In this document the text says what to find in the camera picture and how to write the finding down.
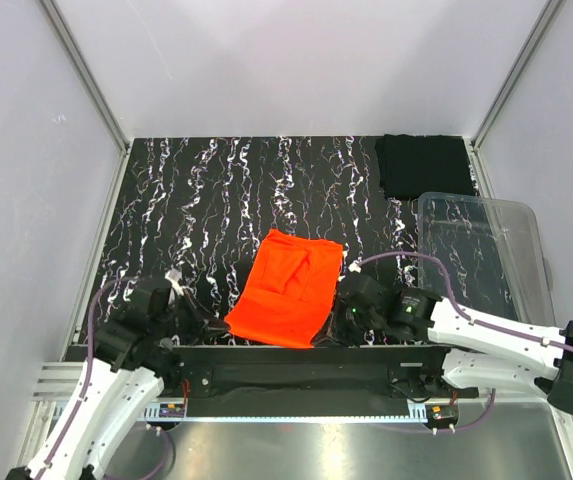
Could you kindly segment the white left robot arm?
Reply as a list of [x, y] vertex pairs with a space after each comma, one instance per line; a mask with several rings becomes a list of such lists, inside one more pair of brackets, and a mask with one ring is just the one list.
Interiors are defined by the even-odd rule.
[[87, 314], [87, 353], [62, 416], [43, 446], [10, 479], [103, 479], [116, 450], [145, 406], [186, 390], [174, 335], [190, 344], [220, 336], [229, 325], [210, 314], [173, 273], [125, 277], [132, 290], [101, 326], [95, 324], [104, 292]]

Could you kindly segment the orange t shirt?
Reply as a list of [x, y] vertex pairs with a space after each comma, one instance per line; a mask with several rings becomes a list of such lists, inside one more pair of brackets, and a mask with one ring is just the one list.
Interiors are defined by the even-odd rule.
[[342, 263], [339, 243], [270, 230], [225, 317], [230, 332], [268, 345], [310, 348], [331, 312]]

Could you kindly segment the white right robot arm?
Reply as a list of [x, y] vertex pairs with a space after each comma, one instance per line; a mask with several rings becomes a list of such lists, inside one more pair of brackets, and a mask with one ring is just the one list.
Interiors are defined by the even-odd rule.
[[489, 388], [531, 392], [573, 415], [573, 321], [563, 329], [515, 322], [419, 288], [392, 291], [362, 273], [338, 285], [331, 331], [354, 344], [373, 330], [400, 342], [447, 346], [443, 362], [420, 371], [432, 396]]

